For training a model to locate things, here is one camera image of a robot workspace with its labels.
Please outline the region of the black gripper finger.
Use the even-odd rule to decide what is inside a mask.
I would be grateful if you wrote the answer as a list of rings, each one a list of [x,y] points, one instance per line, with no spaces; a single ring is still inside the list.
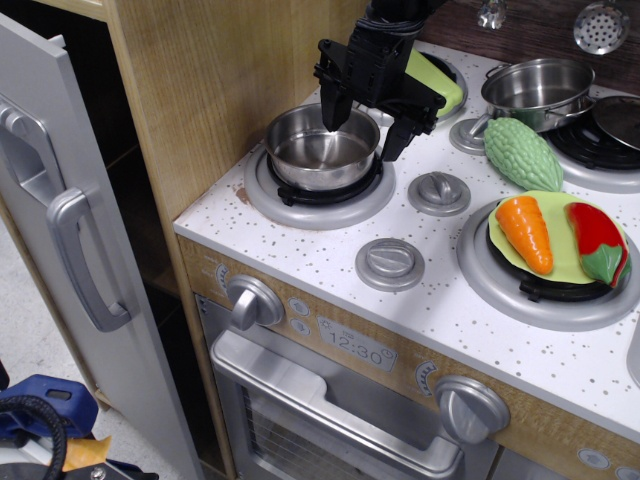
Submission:
[[[352,88],[348,82],[322,82],[320,97],[323,124],[328,131],[337,131],[349,119]]]
[[[429,135],[436,123],[437,116],[431,113],[421,116],[402,115],[396,118],[387,132],[381,160],[396,161],[416,136]]]

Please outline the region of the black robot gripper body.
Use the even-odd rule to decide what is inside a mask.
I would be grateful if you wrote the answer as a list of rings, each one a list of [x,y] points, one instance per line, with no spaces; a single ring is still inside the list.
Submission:
[[[314,75],[322,82],[348,82],[353,102],[381,110],[394,119],[435,114],[442,95],[406,73],[413,42],[423,20],[392,22],[371,15],[358,19],[346,45],[330,39],[318,43]]]

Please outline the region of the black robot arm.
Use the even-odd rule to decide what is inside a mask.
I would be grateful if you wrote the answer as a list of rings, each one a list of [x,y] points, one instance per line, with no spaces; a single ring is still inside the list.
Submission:
[[[441,1],[371,1],[349,42],[319,42],[322,121],[338,130],[359,103],[390,115],[381,159],[395,161],[414,137],[433,131],[445,97],[406,72],[413,43]]]

